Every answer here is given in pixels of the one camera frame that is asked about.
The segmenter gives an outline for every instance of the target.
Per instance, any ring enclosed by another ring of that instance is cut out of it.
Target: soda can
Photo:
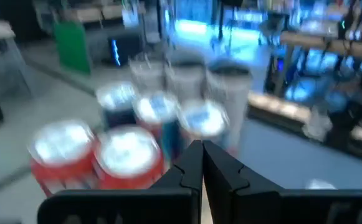
[[[189,100],[178,114],[181,126],[181,145],[186,149],[194,140],[210,140],[228,149],[229,118],[226,110],[212,100]]]
[[[97,91],[106,128],[123,124],[135,124],[132,104],[138,98],[138,90],[130,82],[116,82]]]
[[[164,155],[149,131],[134,125],[100,137],[95,170],[100,189],[147,189],[164,172]]]
[[[176,97],[163,91],[142,95],[134,104],[136,123],[150,131],[171,161],[180,153],[178,110]]]
[[[176,95],[179,102],[202,98],[205,69],[201,63],[169,61],[164,71],[167,90]]]
[[[239,146],[251,81],[250,71],[245,65],[233,61],[217,62],[207,71],[206,97],[225,108],[230,122],[227,141],[233,151]]]
[[[133,83],[141,93],[164,90],[164,63],[159,55],[140,53],[130,58]]]
[[[65,189],[94,189],[93,160],[98,145],[82,121],[59,121],[39,130],[28,150],[32,173],[46,196]]]

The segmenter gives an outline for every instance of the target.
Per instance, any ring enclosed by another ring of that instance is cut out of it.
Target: green panel
[[[91,63],[83,26],[76,22],[58,23],[55,38],[61,65],[90,75]]]

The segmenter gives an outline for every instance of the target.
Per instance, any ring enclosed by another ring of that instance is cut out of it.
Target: gray floor
[[[185,36],[188,40],[183,40],[185,47],[181,50],[203,46],[202,54],[217,54],[211,52],[207,39],[196,40],[190,35]],[[91,93],[103,83],[128,79],[130,75],[127,68],[98,68],[90,78],[71,73],[59,67],[53,44],[28,47],[23,54],[34,67],[32,73],[40,91],[34,99],[11,100],[2,104],[6,121],[0,124],[0,179],[27,168],[27,143],[31,133],[43,124],[66,118],[80,118],[91,126],[99,124],[98,106]],[[236,54],[251,69],[254,91],[262,91],[269,54],[267,47],[258,47],[255,42]],[[84,88],[71,87],[42,71],[50,75],[64,74]],[[303,189],[308,181],[321,179],[338,189],[362,189],[362,161],[256,121],[245,121],[242,134],[239,160],[282,187]],[[19,219],[25,224],[35,224],[36,211],[44,194],[33,176],[27,172],[22,176],[0,191],[0,219]]]

